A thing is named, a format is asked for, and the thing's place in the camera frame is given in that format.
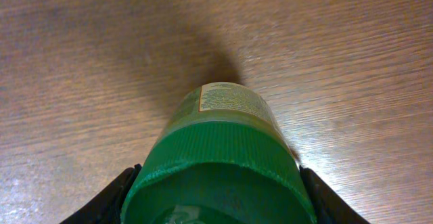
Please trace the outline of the green lid jar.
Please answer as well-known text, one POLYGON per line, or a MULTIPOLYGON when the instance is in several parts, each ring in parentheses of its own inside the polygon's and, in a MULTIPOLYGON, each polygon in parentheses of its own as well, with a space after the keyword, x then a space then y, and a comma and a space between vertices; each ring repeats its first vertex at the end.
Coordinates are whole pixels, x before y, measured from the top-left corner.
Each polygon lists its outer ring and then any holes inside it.
POLYGON ((273 113, 236 83, 187 94, 122 205, 123 223, 316 223, 273 113))

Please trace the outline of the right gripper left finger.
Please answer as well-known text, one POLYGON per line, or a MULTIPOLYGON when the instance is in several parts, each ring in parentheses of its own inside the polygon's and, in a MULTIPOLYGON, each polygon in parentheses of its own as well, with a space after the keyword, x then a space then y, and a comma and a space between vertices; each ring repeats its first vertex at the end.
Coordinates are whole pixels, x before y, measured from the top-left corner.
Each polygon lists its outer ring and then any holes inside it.
POLYGON ((140 170, 140 164, 125 169, 98 195, 61 224, 121 224, 122 205, 140 170))

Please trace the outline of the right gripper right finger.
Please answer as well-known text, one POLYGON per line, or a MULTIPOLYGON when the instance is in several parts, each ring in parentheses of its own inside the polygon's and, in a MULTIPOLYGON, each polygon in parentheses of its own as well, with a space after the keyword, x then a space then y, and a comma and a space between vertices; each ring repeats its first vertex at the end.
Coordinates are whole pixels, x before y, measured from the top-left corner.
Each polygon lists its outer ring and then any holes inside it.
POLYGON ((314 206, 318 224, 369 224, 312 169, 300 166, 300 176, 314 206))

